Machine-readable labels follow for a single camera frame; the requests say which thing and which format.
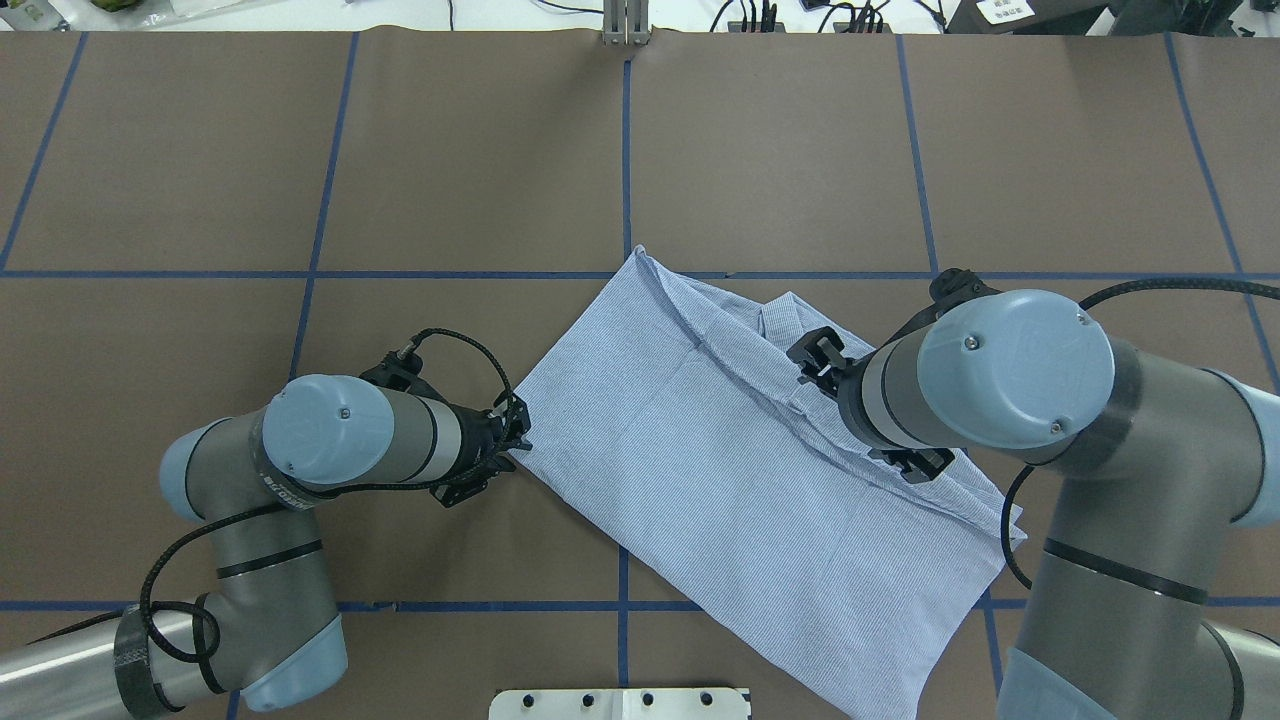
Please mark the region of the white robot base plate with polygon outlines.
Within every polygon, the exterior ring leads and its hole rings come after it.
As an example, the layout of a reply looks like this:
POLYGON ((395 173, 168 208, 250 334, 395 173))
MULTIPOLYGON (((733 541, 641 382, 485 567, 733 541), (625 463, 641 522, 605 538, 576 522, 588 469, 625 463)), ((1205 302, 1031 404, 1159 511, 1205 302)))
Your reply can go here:
POLYGON ((489 719, 751 719, 750 691, 732 687, 502 691, 489 719))

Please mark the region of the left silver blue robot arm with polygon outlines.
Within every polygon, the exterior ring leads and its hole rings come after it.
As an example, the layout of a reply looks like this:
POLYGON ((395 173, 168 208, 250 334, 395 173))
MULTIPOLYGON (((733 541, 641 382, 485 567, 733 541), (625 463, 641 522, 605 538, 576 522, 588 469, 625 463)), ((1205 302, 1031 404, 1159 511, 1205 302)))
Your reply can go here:
POLYGON ((529 425, 511 392, 475 410, 424 384, 312 374, 182 436, 159 480, 195 529, 134 602, 5 653, 3 716, 173 719, 233 692, 271 712, 321 694, 348 656, 317 507, 374 491, 452 506, 513 470, 529 425))

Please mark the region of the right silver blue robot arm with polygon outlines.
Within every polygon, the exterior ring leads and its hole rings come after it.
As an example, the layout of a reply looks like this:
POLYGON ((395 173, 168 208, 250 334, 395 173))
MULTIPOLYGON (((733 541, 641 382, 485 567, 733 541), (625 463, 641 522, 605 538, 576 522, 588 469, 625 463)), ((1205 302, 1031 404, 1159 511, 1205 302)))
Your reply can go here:
POLYGON ((788 350, 913 484, 987 448, 1062 486, 1001 719, 1275 719, 1277 642, 1204 615, 1233 529, 1277 520, 1277 398, 1111 337, 1088 304, 977 284, 849 357, 788 350))

